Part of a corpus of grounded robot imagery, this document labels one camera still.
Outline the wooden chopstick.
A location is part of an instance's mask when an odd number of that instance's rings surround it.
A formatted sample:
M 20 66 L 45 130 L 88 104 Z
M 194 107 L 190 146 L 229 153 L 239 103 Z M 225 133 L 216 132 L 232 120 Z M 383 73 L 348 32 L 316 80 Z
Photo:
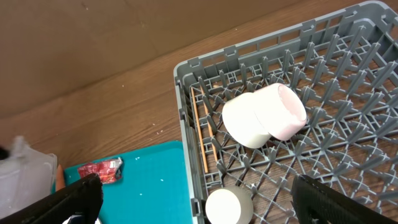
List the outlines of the wooden chopstick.
M 192 101 L 193 101 L 193 110 L 194 110 L 195 121 L 196 121 L 196 125 L 197 125 L 197 133 L 198 133 L 198 138 L 199 138 L 199 142 L 200 142 L 200 149 L 201 149 L 201 155 L 202 155 L 202 160 L 203 160 L 204 172 L 205 172 L 205 174 L 207 174 L 208 173 L 208 164 L 207 164 L 206 153 L 205 153 L 205 148 L 204 148 L 204 144 L 203 144 L 200 120 L 198 117 L 198 109 L 197 109 L 195 93 L 194 93 L 194 90 L 192 87 L 190 87 L 190 92 L 191 92 Z
M 201 94 L 202 94 L 202 100 L 203 100 L 203 104 L 204 104 L 204 107 L 205 107 L 205 113 L 206 113 L 206 119 L 207 119 L 207 118 L 209 117 L 210 114 L 209 114 L 208 108 L 207 108 L 207 106 L 206 106 L 206 104 L 205 104 L 205 100 L 204 100 L 205 93 L 204 93 L 202 87 L 200 87 L 200 90 L 201 90 Z M 213 138 L 213 130 L 212 130 L 212 127 L 211 127 L 209 121 L 207 121 L 207 124 L 208 124 L 209 136 L 210 136 L 210 139 L 212 140 L 212 138 Z M 215 158 L 215 162 L 217 162 L 217 161 L 218 161 L 218 156 L 217 156 L 217 152 L 216 152 L 215 145 L 213 144 L 212 141 L 211 141 L 211 146 L 212 146 L 212 150 L 213 150 L 213 155 L 214 155 L 214 158 Z

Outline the white cup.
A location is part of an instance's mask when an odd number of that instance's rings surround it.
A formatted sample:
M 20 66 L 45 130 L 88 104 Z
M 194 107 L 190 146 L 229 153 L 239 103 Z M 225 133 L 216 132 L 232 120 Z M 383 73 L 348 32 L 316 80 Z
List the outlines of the white cup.
M 209 195 L 205 212 L 211 224 L 248 224 L 252 219 L 254 206 L 245 190 L 229 186 Z

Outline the white bowl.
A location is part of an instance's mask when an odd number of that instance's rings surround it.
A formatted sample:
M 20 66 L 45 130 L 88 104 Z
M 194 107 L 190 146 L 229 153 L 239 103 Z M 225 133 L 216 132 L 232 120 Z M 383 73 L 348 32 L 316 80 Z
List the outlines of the white bowl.
M 272 137 L 259 122 L 254 93 L 243 93 L 227 101 L 222 109 L 223 124 L 230 136 L 241 145 L 256 149 Z
M 263 128 L 273 137 L 286 141 L 307 122 L 307 113 L 298 95 L 281 83 L 253 93 L 254 112 Z

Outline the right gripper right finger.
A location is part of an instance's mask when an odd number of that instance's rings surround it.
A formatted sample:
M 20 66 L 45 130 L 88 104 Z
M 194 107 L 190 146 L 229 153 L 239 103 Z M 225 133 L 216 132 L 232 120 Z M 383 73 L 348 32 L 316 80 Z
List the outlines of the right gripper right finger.
M 307 175 L 294 178 L 292 206 L 300 224 L 397 224 Z

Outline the red snack wrapper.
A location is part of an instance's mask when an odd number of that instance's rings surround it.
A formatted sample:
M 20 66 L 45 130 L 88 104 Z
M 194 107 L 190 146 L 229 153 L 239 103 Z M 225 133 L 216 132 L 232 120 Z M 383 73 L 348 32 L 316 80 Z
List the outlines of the red snack wrapper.
M 113 184 L 122 177 L 124 162 L 120 157 L 99 162 L 90 162 L 80 166 L 77 171 L 81 178 L 97 174 L 103 184 Z

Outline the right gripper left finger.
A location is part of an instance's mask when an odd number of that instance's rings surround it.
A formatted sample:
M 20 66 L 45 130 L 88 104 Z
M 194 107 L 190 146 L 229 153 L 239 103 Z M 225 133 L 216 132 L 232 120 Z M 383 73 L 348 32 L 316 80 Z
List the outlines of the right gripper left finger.
M 103 184 L 97 174 L 56 191 L 42 200 L 1 219 L 1 224 L 95 224 L 103 204 Z

